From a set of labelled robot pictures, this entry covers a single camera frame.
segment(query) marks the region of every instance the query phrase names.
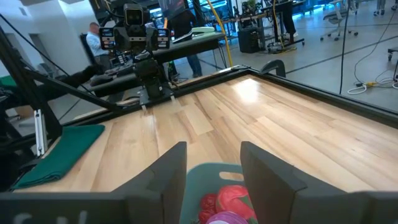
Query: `wooden table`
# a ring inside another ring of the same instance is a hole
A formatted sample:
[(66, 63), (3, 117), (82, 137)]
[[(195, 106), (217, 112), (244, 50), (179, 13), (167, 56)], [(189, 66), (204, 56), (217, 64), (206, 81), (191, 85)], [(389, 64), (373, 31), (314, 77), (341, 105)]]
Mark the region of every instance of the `wooden table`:
[(103, 125), (63, 179), (19, 191), (108, 192), (179, 141), (188, 169), (239, 164), (251, 141), (345, 191), (398, 190), (398, 130), (250, 75)]

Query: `metal pole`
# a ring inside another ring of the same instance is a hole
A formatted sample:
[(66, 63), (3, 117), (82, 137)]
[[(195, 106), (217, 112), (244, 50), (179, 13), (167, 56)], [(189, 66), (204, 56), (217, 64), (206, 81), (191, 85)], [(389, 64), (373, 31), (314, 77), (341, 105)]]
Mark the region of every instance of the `metal pole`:
[(69, 93), (73, 96), (79, 97), (83, 100), (89, 101), (90, 103), (94, 103), (98, 106), (102, 106), (103, 108), (106, 108), (109, 110), (118, 110), (119, 109), (119, 106), (114, 103), (104, 101), (96, 96), (85, 93), (84, 91), (80, 91), (80, 90), (78, 90), (74, 87), (71, 87), (61, 81), (54, 79), (54, 78), (49, 78), (40, 73), (37, 73), (35, 71), (30, 71), (27, 69), (25, 69), (25, 72), (26, 72), (26, 74), (28, 74), (28, 76), (32, 77), (34, 80), (42, 82), (44, 85), (52, 86), (60, 91), (64, 91), (65, 93)]
[(57, 138), (62, 134), (62, 126), (57, 117), (54, 115), (50, 106), (47, 104), (43, 97), (40, 96), (37, 90), (37, 85), (34, 80), (25, 75), (25, 68), (22, 62), (12, 49), (6, 34), (0, 26), (0, 60), (5, 68), (10, 73), (12, 79), (17, 86), (21, 89), (25, 99), (29, 102), (33, 110), (41, 109), (47, 119), (47, 130), (49, 131), (50, 138)]

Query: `office chair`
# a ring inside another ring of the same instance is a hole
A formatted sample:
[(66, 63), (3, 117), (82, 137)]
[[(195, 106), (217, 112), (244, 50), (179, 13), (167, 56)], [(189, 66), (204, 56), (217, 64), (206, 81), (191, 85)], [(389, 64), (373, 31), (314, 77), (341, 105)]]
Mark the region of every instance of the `office chair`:
[[(323, 41), (324, 36), (330, 37), (333, 33), (338, 33), (337, 37), (335, 37), (335, 40), (339, 39), (340, 33), (343, 31), (344, 32), (344, 27), (340, 26), (341, 22), (344, 20), (344, 18), (347, 17), (348, 15), (348, 8), (343, 7), (343, 0), (336, 0), (329, 2), (330, 4), (333, 4), (335, 6), (335, 11), (331, 12), (323, 17), (323, 20), (328, 20), (331, 24), (337, 24), (337, 28), (333, 29), (332, 31), (327, 32), (326, 34), (321, 35), (321, 41)], [(348, 33), (354, 32), (354, 35), (358, 35), (358, 31), (352, 30), (347, 28)]]

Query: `yellow cable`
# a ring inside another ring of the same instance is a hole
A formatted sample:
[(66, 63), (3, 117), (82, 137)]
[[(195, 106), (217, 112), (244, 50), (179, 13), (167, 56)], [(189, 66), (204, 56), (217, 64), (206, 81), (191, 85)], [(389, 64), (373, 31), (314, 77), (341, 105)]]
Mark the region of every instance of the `yellow cable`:
[[(278, 32), (279, 27), (278, 27), (278, 21), (277, 21), (277, 19), (276, 19), (275, 3), (276, 3), (276, 0), (274, 0), (274, 3), (273, 3), (273, 7), (272, 7), (272, 8), (273, 8), (273, 10), (274, 10), (274, 19), (275, 19), (275, 24), (276, 24), (276, 32)], [(284, 43), (282, 42), (282, 38), (280, 38), (279, 40), (280, 40), (280, 44), (282, 44), (282, 49), (284, 49), (285, 46), (284, 46)]]
[(222, 31), (222, 33), (224, 34), (224, 40), (225, 40), (225, 45), (226, 45), (226, 53), (228, 54), (229, 66), (232, 67), (231, 52), (229, 51), (228, 39), (226, 38), (226, 33), (225, 33), (225, 30), (224, 30), (223, 23), (221, 23), (221, 20), (220, 20), (220, 18), (218, 17), (217, 12), (214, 10), (214, 7), (213, 7), (213, 5), (211, 4), (210, 0), (207, 0), (207, 4), (209, 4), (211, 10), (213, 11), (213, 14), (214, 14), (214, 16), (215, 16), (216, 19), (217, 19), (217, 22), (218, 22), (218, 24), (219, 24), (220, 27), (221, 27), (221, 31)]
[(165, 17), (164, 18), (164, 25), (163, 25), (163, 29), (167, 29), (167, 23), (168, 23), (169, 21), (167, 20), (167, 18)]

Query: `desk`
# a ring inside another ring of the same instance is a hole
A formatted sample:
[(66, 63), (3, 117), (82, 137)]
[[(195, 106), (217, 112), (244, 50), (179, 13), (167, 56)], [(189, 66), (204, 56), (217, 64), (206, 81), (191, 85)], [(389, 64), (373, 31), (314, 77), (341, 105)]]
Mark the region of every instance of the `desk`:
[(259, 32), (261, 33), (260, 39), (261, 39), (262, 48), (265, 48), (266, 47), (266, 39), (265, 39), (266, 35), (264, 33), (264, 26), (262, 24), (262, 21), (260, 22), (260, 20), (262, 18), (268, 17), (268, 16), (269, 16), (268, 13), (262, 13), (262, 14), (258, 14), (258, 15), (255, 15), (255, 16), (245, 16), (245, 17), (230, 18), (228, 20), (221, 21), (221, 23), (224, 25), (224, 24), (227, 24), (227, 23), (230, 23), (230, 22), (242, 22), (242, 21), (247, 21), (247, 20), (251, 20), (251, 19), (257, 20), (258, 29), (259, 29)]
[(170, 43), (169, 49), (154, 51), (154, 58), (158, 63), (165, 63), (193, 54), (199, 54), (218, 48), (218, 41), (224, 37), (221, 32), (209, 32), (181, 43)]
[[(278, 14), (279, 14), (280, 33), (281, 33), (281, 34), (284, 33), (284, 31), (283, 31), (283, 30), (284, 30), (284, 29), (283, 29), (284, 23), (283, 23), (283, 18), (282, 18), (282, 13), (283, 13), (284, 9), (285, 9), (286, 7), (301, 6), (302, 4), (304, 4), (304, 2), (305, 2), (305, 1), (286, 1), (286, 2), (282, 2), (282, 3), (275, 4), (275, 13), (278, 13)], [(267, 6), (267, 7), (262, 8), (261, 11), (262, 11), (262, 12), (264, 12), (264, 11), (271, 11), (271, 15), (272, 15), (273, 22), (274, 22), (275, 42), (280, 42), (279, 36), (278, 36), (277, 24), (276, 24), (276, 23), (277, 23), (277, 19), (276, 19), (276, 17), (274, 16), (273, 8), (274, 8), (274, 6), (271, 5), (271, 6)], [(298, 42), (303, 42), (303, 41), (304, 41), (304, 39), (300, 39), (300, 40), (294, 41), (294, 39), (293, 39), (293, 34), (290, 34), (290, 44), (288, 44), (288, 45), (296, 44), (296, 43), (298, 43)]]
[(64, 178), (17, 192), (109, 192), (178, 141), (188, 144), (187, 170), (239, 164), (241, 141), (251, 141), (345, 191), (398, 189), (397, 129), (252, 75), (102, 124)]
[[(160, 64), (169, 62), (178, 58), (183, 58), (193, 54), (199, 54), (208, 50), (218, 48), (218, 40), (224, 37), (223, 33), (210, 32), (194, 37), (192, 40), (177, 44), (170, 44), (169, 49), (156, 50), (153, 52), (154, 58)], [(90, 86), (89, 90), (94, 91), (96, 96), (103, 97), (114, 93), (119, 93), (137, 86), (141, 83), (134, 73), (121, 77), (114, 76), (114, 80), (108, 83)]]

